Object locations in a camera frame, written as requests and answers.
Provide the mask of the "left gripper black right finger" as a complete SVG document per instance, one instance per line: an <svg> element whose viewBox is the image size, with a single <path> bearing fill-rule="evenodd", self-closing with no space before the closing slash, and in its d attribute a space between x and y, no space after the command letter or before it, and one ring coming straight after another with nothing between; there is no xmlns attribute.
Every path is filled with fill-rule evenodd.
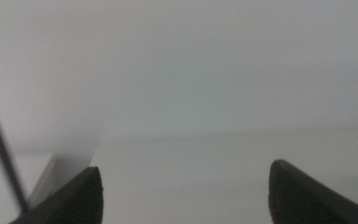
<svg viewBox="0 0 358 224"><path fill-rule="evenodd" d="M274 223L358 224L358 204L279 159L270 166L268 208Z"/></svg>

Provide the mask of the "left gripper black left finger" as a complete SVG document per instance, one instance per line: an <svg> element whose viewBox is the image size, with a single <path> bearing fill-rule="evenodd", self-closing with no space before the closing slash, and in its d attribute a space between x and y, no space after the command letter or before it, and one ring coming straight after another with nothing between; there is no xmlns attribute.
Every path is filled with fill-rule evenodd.
<svg viewBox="0 0 358 224"><path fill-rule="evenodd" d="M97 167L88 167L12 224L101 224L103 185Z"/></svg>

